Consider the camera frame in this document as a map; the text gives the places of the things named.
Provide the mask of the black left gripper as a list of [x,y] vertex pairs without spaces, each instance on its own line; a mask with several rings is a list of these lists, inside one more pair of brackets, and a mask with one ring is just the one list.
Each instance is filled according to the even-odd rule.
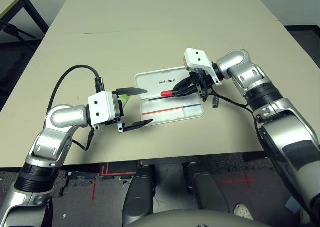
[[[117,95],[141,95],[147,93],[147,90],[136,88],[136,87],[126,87],[116,89]],[[105,122],[105,126],[117,124],[118,132],[123,133],[124,131],[133,131],[139,128],[142,128],[153,121],[153,119],[143,120],[135,122],[130,126],[124,126],[122,123],[122,117],[124,116],[122,101],[119,100],[119,97],[116,94],[112,94],[114,107],[115,107],[115,118],[113,120]]]

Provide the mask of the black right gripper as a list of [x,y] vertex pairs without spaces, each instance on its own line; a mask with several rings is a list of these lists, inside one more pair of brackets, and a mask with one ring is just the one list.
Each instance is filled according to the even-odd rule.
[[174,97],[185,97],[197,93],[203,102],[206,102],[213,81],[205,70],[196,70],[189,73],[191,78],[185,78],[173,88]]

